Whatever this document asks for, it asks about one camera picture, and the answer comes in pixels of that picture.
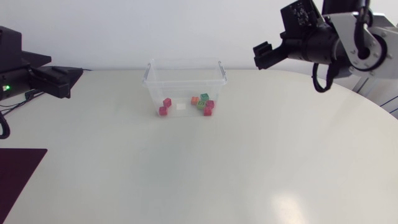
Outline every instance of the cube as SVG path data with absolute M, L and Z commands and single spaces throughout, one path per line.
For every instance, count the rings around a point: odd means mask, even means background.
M 206 107 L 210 107 L 211 109 L 213 109 L 214 108 L 214 101 L 213 100 L 206 101 Z
M 161 116 L 166 116 L 167 115 L 167 107 L 166 106 L 161 106 L 159 108 L 159 115 L 161 115 Z
M 211 116 L 211 110 L 212 110 L 212 108 L 210 108 L 210 107 L 205 107 L 205 109 L 203 110 L 203 114 L 205 115 L 205 116 Z
M 206 101 L 206 100 L 209 100 L 209 99 L 210 98 L 209 98 L 209 95 L 207 93 L 204 93 L 204 94 L 200 95 L 200 100 L 202 100 L 202 101 Z
M 199 97 L 193 96 L 191 99 L 191 104 L 192 105 L 197 105 L 199 101 Z
M 172 105 L 172 99 L 170 99 L 170 98 L 166 98 L 164 101 L 163 101 L 163 106 L 166 106 L 166 107 L 170 107 Z
M 198 101 L 198 104 L 197 104 L 197 108 L 198 109 L 202 110 L 205 106 L 206 106 L 206 102 L 205 101 Z

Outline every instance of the black mount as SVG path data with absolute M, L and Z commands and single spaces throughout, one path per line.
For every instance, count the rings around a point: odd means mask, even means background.
M 356 6 L 357 1 L 325 0 L 322 13 L 354 11 Z M 314 86 L 319 92 L 327 91 L 334 78 L 351 75 L 348 70 L 351 63 L 333 24 L 321 16 L 312 0 L 295 1 L 280 13 L 285 27 L 280 34 L 282 44 L 272 49 L 271 44 L 264 42 L 253 48 L 258 69 L 267 69 L 286 58 L 313 62 L 314 68 L 318 64 L 329 65 L 325 88 L 318 84 L 317 70 L 313 70 Z
M 36 89 L 70 98 L 82 68 L 54 67 L 51 57 L 22 51 L 22 34 L 0 26 L 0 100 Z

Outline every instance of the transparent plastic bin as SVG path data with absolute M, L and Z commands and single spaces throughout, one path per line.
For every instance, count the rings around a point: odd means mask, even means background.
M 158 115 L 163 101 L 172 100 L 165 117 L 203 116 L 203 110 L 191 104 L 193 96 L 200 98 L 203 93 L 215 102 L 213 116 L 221 87 L 226 82 L 225 70 L 216 58 L 152 59 L 142 79 Z

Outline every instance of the pink cube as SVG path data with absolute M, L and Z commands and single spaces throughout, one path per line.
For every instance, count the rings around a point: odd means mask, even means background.
M 164 101 L 163 101 L 163 106 L 166 106 L 166 107 L 170 107 L 172 105 L 172 99 L 170 99 L 170 98 L 166 98 Z
M 205 116 L 211 116 L 211 109 L 209 106 L 205 107 L 205 109 L 203 109 L 203 114 Z
M 159 108 L 159 115 L 161 115 L 161 116 L 166 116 L 167 115 L 167 107 L 166 106 L 161 106 Z
M 206 106 L 210 107 L 211 109 L 213 109 L 214 108 L 214 101 L 213 100 L 206 101 Z

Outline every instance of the green cube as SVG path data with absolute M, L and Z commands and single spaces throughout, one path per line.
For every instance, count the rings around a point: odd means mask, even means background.
M 204 107 L 206 106 L 206 102 L 205 101 L 198 101 L 198 104 L 197 104 L 197 108 L 198 109 L 203 109 Z
M 200 100 L 202 100 L 202 101 L 209 100 L 209 95 L 207 93 L 201 94 L 200 95 Z

